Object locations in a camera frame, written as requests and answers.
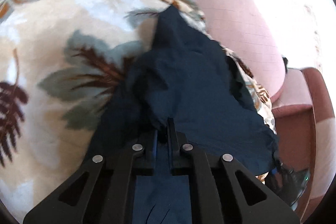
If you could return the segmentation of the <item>pink quilted mattress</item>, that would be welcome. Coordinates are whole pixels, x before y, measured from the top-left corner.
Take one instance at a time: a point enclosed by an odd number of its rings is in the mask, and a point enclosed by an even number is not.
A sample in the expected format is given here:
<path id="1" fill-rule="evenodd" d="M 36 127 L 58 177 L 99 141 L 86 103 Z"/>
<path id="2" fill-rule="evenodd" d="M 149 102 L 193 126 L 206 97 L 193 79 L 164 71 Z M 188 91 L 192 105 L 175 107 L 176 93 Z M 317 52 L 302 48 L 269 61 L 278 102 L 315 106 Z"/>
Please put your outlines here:
<path id="1" fill-rule="evenodd" d="M 194 0 L 207 31 L 233 50 L 270 95 L 288 68 L 317 68 L 335 98 L 335 4 L 333 0 Z"/>

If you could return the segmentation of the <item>small black object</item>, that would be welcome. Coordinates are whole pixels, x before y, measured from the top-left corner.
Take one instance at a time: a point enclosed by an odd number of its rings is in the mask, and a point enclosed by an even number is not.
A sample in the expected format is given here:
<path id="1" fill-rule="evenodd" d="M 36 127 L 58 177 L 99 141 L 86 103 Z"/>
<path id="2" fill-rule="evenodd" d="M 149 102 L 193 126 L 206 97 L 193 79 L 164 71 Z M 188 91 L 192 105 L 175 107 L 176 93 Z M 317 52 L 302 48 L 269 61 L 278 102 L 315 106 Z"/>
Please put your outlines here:
<path id="1" fill-rule="evenodd" d="M 285 56 L 282 56 L 282 60 L 284 63 L 285 73 L 288 73 L 288 59 Z"/>

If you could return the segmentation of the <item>cream leaf-print fleece blanket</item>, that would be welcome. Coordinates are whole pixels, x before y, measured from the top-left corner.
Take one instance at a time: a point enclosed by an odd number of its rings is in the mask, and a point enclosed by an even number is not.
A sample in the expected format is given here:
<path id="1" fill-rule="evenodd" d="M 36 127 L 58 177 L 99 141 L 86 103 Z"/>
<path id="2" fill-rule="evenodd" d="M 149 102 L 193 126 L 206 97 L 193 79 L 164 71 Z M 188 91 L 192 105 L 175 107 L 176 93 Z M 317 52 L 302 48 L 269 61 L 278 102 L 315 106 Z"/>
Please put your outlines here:
<path id="1" fill-rule="evenodd" d="M 14 222 L 81 164 L 112 87 L 87 83 L 149 50 L 171 4 L 208 32 L 194 0 L 1 0 L 1 204 Z M 269 92 L 254 74 L 247 85 L 273 125 Z"/>

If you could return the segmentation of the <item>reddish brown bed frame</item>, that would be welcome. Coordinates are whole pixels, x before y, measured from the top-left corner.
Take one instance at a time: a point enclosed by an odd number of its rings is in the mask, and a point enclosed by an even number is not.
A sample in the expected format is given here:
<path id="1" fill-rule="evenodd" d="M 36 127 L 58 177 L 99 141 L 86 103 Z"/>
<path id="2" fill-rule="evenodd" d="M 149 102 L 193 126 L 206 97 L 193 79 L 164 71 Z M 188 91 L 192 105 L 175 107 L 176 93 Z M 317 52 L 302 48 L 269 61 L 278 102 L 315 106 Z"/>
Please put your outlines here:
<path id="1" fill-rule="evenodd" d="M 335 176 L 335 98 L 313 67 L 288 68 L 282 87 L 270 97 L 282 159 L 312 174 L 296 210 L 302 223 L 311 223 Z"/>

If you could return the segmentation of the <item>navy blue garment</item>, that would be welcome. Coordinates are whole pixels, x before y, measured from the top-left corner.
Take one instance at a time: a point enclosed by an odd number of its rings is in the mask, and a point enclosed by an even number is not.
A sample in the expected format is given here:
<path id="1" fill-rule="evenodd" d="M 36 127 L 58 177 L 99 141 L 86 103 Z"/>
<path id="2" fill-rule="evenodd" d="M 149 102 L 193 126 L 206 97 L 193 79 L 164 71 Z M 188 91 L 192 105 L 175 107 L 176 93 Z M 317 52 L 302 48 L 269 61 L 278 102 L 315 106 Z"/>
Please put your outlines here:
<path id="1" fill-rule="evenodd" d="M 216 157 L 228 153 L 255 176 L 275 167 L 277 137 L 257 113 L 236 63 L 175 7 L 160 13 L 151 50 L 118 85 L 86 156 L 110 156 L 169 118 L 191 144 Z"/>

